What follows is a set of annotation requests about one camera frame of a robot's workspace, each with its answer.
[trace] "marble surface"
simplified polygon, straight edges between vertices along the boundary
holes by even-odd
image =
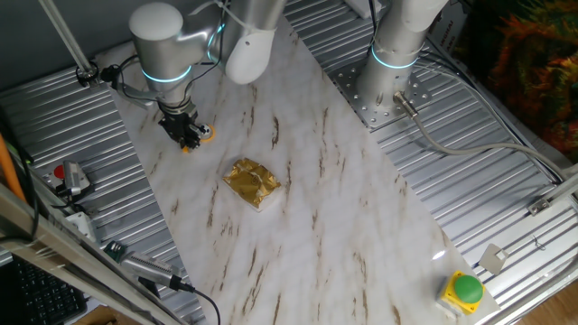
[[[145,88],[137,65],[126,82]],[[213,70],[192,97],[217,134],[189,154],[158,110],[115,101],[191,282],[223,324],[473,324],[499,308],[487,293],[458,320],[437,307],[445,276],[473,272],[284,18],[262,77],[239,86]],[[260,213],[220,180],[241,157],[284,185]]]

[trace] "black cable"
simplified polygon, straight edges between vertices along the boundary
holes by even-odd
[[[222,26],[223,21],[225,20],[225,10],[223,10],[221,8],[220,10],[220,19],[219,19],[219,24],[217,25],[216,31],[219,30],[220,26]],[[217,59],[217,62],[215,62],[215,65],[213,65],[212,67],[208,68],[205,72],[201,73],[201,75],[199,77],[193,78],[191,81],[189,81],[189,83],[187,84],[187,86],[184,88],[184,98],[182,99],[181,103],[179,104],[179,106],[182,106],[183,103],[185,103],[187,101],[187,92],[189,90],[189,87],[192,85],[193,82],[195,82],[198,79],[201,79],[202,77],[204,77],[207,73],[209,73],[211,70],[215,69],[217,66],[219,66],[219,63],[221,62],[222,56],[223,56],[223,39],[225,38],[225,31],[221,31],[222,34],[220,35],[219,38],[219,58]]]
[[[131,55],[128,58],[126,58],[122,63],[120,63],[120,65],[118,66],[121,70],[125,68],[125,65],[130,63],[130,61],[134,60],[138,58],[138,54],[135,55]]]
[[[371,22],[373,23],[373,36],[371,37],[371,42],[373,43],[373,37],[375,37],[378,31],[378,22],[376,20],[376,6],[373,3],[374,0],[369,0],[369,11],[371,12]]]
[[[378,32],[378,22],[376,20],[376,7],[374,0],[369,0],[369,11],[371,12],[371,23],[373,24],[373,33],[371,34],[371,41],[369,42],[367,55],[369,55],[369,53],[371,52],[373,41],[376,39],[376,33]]]
[[[210,302],[210,304],[213,305],[215,312],[217,313],[217,325],[220,325],[219,307],[217,307],[217,303],[215,303],[208,295],[206,295],[203,292],[200,292],[199,290],[195,289],[192,285],[186,283],[179,283],[179,289],[187,291],[189,293],[197,293],[199,296],[205,298],[207,302]]]
[[[132,97],[129,96],[126,93],[126,89],[125,89],[125,73],[123,72],[122,68],[118,68],[119,69],[119,73],[120,73],[120,78],[122,80],[122,84],[120,85],[120,88],[123,89],[123,94],[125,94],[125,96],[127,96],[128,98],[132,98],[132,99],[137,99],[137,100],[150,100],[150,101],[155,101],[157,104],[159,103],[159,100],[156,98],[144,98],[144,97]]]

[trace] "metal rod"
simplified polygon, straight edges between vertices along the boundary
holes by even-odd
[[[0,184],[2,235],[29,232],[32,215],[30,206]],[[158,323],[151,320],[152,317],[167,325],[185,324],[61,214],[40,218],[36,238],[31,244],[6,241],[2,246],[139,323]]]
[[[56,31],[61,36],[64,45],[69,49],[72,59],[76,61],[80,70],[85,74],[92,75],[94,68],[90,65],[89,60],[80,49],[79,44],[76,42],[72,32],[70,32],[69,26],[64,22],[64,19],[62,19],[61,12],[54,2],[52,0],[38,0],[38,2],[48,15],[48,18],[50,18],[52,25],[54,25],[54,28],[56,28]]]

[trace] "orange object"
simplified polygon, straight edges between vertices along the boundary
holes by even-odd
[[[8,187],[10,188],[10,190],[18,198],[20,198],[20,200],[26,202],[24,192],[22,191],[22,187],[20,187],[20,182],[18,181],[18,176],[16,176],[16,170],[14,169],[12,158],[10,157],[10,153],[8,152],[8,148],[6,148],[6,143],[2,135],[0,135],[0,165],[2,165],[2,169],[4,170],[4,175],[6,177],[6,181],[8,182]]]

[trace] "metal clamp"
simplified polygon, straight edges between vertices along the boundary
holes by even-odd
[[[414,119],[414,117],[417,116],[415,107],[407,100],[403,92],[396,91],[394,94],[394,101],[396,101],[397,104],[401,105],[406,110],[406,114],[409,118]]]
[[[536,216],[540,212],[565,200],[576,191],[578,191],[578,174],[575,174],[553,190],[550,190],[545,196],[540,198],[540,200],[537,200],[527,207],[527,210],[532,214],[532,216]]]

